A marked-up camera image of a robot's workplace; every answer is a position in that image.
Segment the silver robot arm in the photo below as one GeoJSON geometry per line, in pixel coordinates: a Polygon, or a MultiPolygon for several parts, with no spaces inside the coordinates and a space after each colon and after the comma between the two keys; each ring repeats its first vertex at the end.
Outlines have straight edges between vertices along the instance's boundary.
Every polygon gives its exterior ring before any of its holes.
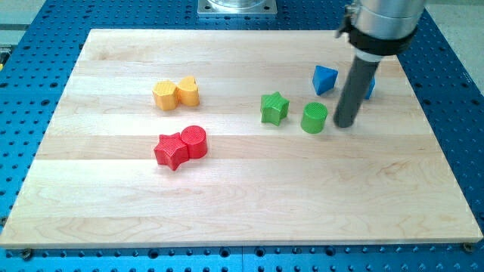
{"type": "Polygon", "coordinates": [[[425,0],[354,0],[335,36],[348,35],[357,58],[377,63],[410,47],[425,0]]]}

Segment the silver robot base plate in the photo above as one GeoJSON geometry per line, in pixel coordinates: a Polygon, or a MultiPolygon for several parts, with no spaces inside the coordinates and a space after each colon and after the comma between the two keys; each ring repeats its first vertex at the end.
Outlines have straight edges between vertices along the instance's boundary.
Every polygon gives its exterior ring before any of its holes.
{"type": "Polygon", "coordinates": [[[275,0],[199,0],[197,13],[203,15],[219,14],[276,14],[275,0]]]}

